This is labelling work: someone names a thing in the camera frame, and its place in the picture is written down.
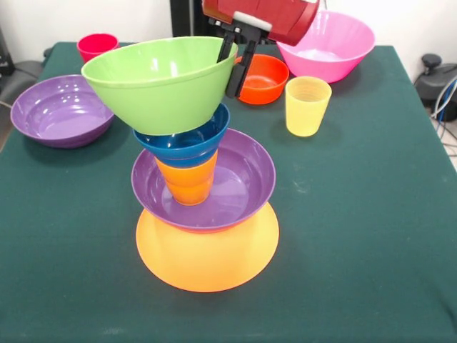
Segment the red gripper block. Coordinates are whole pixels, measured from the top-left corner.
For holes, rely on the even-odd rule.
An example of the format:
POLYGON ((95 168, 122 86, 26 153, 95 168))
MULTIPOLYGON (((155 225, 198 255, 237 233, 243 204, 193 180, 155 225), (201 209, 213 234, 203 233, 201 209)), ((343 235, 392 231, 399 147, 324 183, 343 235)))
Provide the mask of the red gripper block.
POLYGON ((234 64, 226 87, 228 98, 238 98, 262 38, 295 46, 310 28, 317 12, 317 1, 297 0, 213 0, 201 2, 211 22, 225 29, 217 61, 231 53, 237 34, 247 39, 239 62, 234 64))

